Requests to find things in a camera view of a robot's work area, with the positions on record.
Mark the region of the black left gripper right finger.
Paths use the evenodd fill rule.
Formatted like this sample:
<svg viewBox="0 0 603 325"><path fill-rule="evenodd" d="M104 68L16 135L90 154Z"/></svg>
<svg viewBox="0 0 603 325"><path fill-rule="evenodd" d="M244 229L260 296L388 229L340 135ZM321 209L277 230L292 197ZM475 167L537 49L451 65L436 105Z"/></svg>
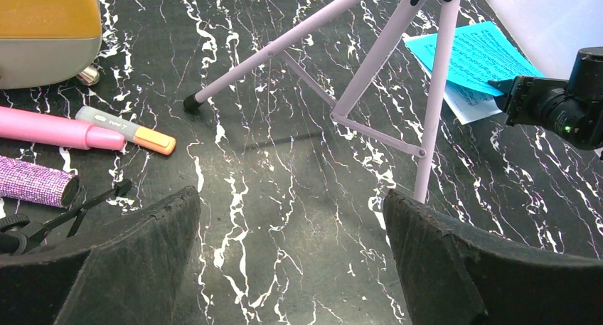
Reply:
<svg viewBox="0 0 603 325"><path fill-rule="evenodd" d="M414 324L601 324L602 261L503 239L388 191L383 216Z"/></svg>

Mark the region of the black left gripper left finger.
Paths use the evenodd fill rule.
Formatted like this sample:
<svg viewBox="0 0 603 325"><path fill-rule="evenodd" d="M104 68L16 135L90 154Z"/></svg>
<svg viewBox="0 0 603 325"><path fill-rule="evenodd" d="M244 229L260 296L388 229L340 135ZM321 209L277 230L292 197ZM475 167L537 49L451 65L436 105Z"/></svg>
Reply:
<svg viewBox="0 0 603 325"><path fill-rule="evenodd" d="M188 186L54 245L1 256L2 324L170 324L201 214Z"/></svg>

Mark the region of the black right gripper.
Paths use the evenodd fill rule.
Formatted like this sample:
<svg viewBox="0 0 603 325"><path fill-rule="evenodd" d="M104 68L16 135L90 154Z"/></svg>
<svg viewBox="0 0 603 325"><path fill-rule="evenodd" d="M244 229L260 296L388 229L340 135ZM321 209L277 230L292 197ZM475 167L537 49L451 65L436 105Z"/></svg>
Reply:
<svg viewBox="0 0 603 325"><path fill-rule="evenodd" d="M508 126L544 126L545 105L564 93L567 80L517 76L514 79L489 80L488 84L503 93L495 101L497 107L507 115Z"/></svg>

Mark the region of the white sheet music book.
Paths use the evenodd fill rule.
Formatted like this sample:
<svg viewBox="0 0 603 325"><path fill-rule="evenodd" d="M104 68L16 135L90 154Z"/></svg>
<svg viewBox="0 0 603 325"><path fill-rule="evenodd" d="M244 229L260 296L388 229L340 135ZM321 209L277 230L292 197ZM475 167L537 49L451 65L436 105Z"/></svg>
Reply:
<svg viewBox="0 0 603 325"><path fill-rule="evenodd" d="M500 114L492 95L446 82L442 98L462 125Z"/></svg>

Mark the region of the blue sheet music page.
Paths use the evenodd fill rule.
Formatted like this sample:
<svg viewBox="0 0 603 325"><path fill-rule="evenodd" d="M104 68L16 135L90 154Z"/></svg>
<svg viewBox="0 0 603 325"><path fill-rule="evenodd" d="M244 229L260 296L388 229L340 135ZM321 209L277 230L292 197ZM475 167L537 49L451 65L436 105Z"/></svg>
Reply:
<svg viewBox="0 0 603 325"><path fill-rule="evenodd" d="M542 74L511 44L491 21L458 27L455 30L447 80L494 97L503 93L489 81Z"/></svg>

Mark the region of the black tripod microphone stand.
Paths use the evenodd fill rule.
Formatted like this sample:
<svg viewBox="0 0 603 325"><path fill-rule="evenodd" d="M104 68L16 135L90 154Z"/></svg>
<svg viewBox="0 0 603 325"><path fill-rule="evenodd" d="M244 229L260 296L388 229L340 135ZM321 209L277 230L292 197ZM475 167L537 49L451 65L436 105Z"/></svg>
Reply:
<svg viewBox="0 0 603 325"><path fill-rule="evenodd" d="M1 255L23 255L40 247L52 230L72 219L74 222L66 237L74 236L91 208L108 198L125 196L132 186L129 179L120 181L110 190L44 223L32 221L22 213L1 218Z"/></svg>

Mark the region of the pink microphone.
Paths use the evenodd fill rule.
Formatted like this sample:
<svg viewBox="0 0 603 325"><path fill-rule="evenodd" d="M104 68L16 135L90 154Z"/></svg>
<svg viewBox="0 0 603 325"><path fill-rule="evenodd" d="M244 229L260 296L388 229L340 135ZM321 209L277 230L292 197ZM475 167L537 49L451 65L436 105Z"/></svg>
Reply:
<svg viewBox="0 0 603 325"><path fill-rule="evenodd" d="M1 137L83 150L119 151L126 142L122 134L91 122L8 107L1 108Z"/></svg>

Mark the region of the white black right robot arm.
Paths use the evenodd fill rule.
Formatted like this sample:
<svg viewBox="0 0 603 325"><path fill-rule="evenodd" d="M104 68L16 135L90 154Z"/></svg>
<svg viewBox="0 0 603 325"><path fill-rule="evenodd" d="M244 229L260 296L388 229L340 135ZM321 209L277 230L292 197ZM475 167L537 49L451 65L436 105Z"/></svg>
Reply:
<svg viewBox="0 0 603 325"><path fill-rule="evenodd" d="M602 47L578 50L567 80L517 76L490 80L503 94L495 99L506 125L533 125L573 147L602 148Z"/></svg>

